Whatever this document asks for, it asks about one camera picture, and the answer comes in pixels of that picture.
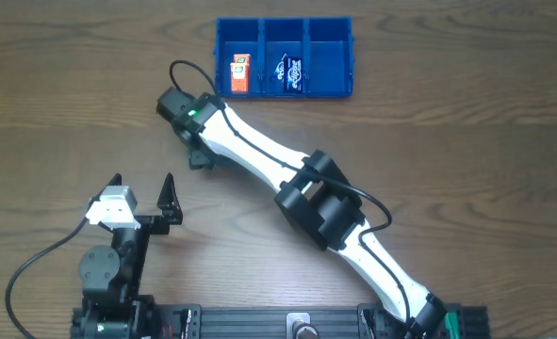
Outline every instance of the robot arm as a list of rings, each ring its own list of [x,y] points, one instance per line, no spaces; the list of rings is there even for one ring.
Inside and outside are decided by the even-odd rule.
[[[352,265],[376,292],[385,309],[406,323],[403,293],[387,270],[359,243],[358,235],[370,227],[360,212],[359,197],[324,182],[308,200],[303,195],[313,184],[308,176],[283,167],[250,143],[291,167],[310,170],[348,185],[330,156],[320,151],[309,156],[290,150],[254,130],[228,105],[224,117],[209,94],[196,100],[190,98],[190,95],[170,88],[158,99],[156,109],[188,146],[190,167],[213,168],[229,159],[254,173],[277,193],[274,199],[293,226],[303,228],[321,249],[335,252]],[[446,314],[443,303],[412,280],[374,234],[366,234],[363,239],[369,250],[389,267],[405,291],[410,308],[410,319],[406,323],[409,336],[422,337],[433,331]]]

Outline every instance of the wooden table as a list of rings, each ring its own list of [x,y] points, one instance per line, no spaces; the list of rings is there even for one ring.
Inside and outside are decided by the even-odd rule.
[[[154,237],[141,293],[204,306],[376,297],[294,232],[243,169],[190,171],[155,113],[176,58],[214,70],[218,16],[353,17],[350,100],[229,101],[288,147],[331,154],[395,224],[378,236],[443,300],[487,305],[495,337],[557,336],[557,1],[0,0],[0,338],[12,272],[73,229],[115,172],[140,212],[175,175],[184,225]],[[204,79],[180,69],[191,93]],[[370,220],[381,215],[368,206]],[[17,282],[17,316],[65,338],[88,227]]]

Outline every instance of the wooden surface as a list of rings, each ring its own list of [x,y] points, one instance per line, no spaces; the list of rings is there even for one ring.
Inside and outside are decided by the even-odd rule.
[[[12,272],[74,228],[116,172],[154,203],[175,175],[185,222],[155,237],[142,293],[204,306],[375,300],[336,256],[296,234],[242,169],[188,170],[155,113],[176,58],[214,69],[218,16],[351,15],[345,101],[230,102],[295,150],[331,154],[394,211],[385,247],[443,300],[487,305],[495,337],[557,335],[557,0],[0,0],[0,338]],[[180,70],[191,93],[201,76]],[[379,222],[372,208],[370,220]],[[41,338],[80,305],[88,228],[17,282]]]

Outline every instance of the white arm segment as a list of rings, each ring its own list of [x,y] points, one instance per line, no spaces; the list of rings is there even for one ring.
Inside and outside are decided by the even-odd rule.
[[[226,105],[225,113],[234,128],[245,138],[257,145],[265,152],[288,164],[301,168],[305,153],[292,151],[270,138],[262,135],[253,127],[241,120],[232,108]],[[205,122],[205,129],[200,133],[201,140],[214,153],[228,157],[238,162],[245,169],[254,173],[264,182],[270,185],[274,191],[280,191],[282,182],[289,182],[295,175],[295,171],[285,169],[278,163],[267,158],[264,154],[247,145],[236,137],[226,124],[223,115],[218,110]],[[355,227],[353,232],[345,240],[346,248],[335,251],[343,257],[372,287],[374,292],[383,302],[385,309],[402,322],[405,322],[406,311],[401,291],[396,282],[387,271],[366,252],[358,242],[360,232],[369,228],[369,223]],[[413,281],[395,260],[381,246],[374,234],[367,234],[364,241],[370,249],[393,271],[403,285],[410,304],[410,316],[417,316],[420,309],[426,303],[427,289]]]
[[[343,259],[350,263],[355,271],[364,278],[366,283],[368,283],[379,296],[385,309],[401,322],[405,323],[406,308],[403,302],[403,296],[396,282],[391,275],[389,275],[389,273],[372,258],[362,246],[360,246],[358,241],[358,235],[368,228],[370,228],[369,222],[364,219],[364,224],[357,225],[347,239],[345,239],[345,249],[333,251],[342,256]],[[364,243],[366,243],[370,250],[381,258],[395,276],[398,277],[408,297],[410,316],[416,317],[427,302],[425,299],[429,294],[427,288],[412,280],[412,278],[401,269],[374,234],[364,235]]]
[[[228,105],[225,106],[225,113],[232,126],[254,145],[259,145],[265,152],[291,166],[298,169],[303,166],[302,159],[307,154],[290,150],[257,132],[239,118]],[[276,192],[280,190],[280,183],[289,182],[295,176],[295,171],[283,168],[236,137],[219,110],[205,122],[205,129],[199,135],[201,140],[214,153],[238,162],[242,167],[270,185]]]

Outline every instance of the blue tray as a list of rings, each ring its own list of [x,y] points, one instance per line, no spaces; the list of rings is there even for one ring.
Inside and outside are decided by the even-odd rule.
[[[352,95],[352,18],[219,18],[215,82],[229,98],[335,98]],[[303,93],[271,76],[283,53],[303,61]],[[249,93],[230,90],[234,54],[251,55]]]

